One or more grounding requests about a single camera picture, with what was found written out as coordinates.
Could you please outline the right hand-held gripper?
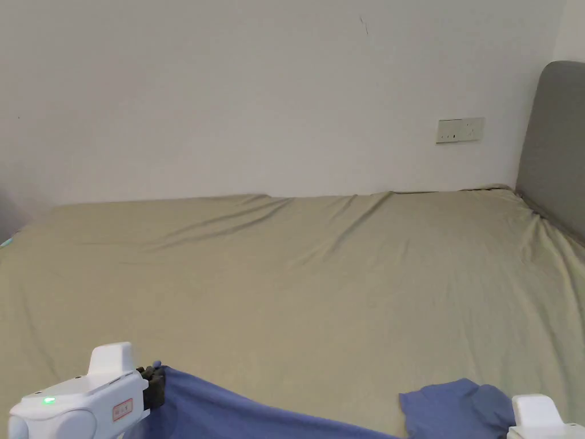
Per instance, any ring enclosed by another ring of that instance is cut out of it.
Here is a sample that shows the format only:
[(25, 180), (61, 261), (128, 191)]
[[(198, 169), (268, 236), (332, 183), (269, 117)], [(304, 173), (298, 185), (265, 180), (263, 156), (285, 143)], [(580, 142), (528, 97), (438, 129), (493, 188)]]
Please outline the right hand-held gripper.
[(565, 423), (554, 400), (544, 394), (513, 396), (515, 425), (508, 438), (584, 438), (584, 426)]

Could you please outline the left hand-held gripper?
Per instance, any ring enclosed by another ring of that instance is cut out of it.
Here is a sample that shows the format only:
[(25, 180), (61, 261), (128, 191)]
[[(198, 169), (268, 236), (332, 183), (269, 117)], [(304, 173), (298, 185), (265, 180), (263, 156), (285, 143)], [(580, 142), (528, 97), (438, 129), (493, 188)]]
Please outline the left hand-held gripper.
[(96, 347), (87, 374), (22, 397), (9, 438), (123, 438), (165, 403), (161, 361), (135, 367), (130, 342)]

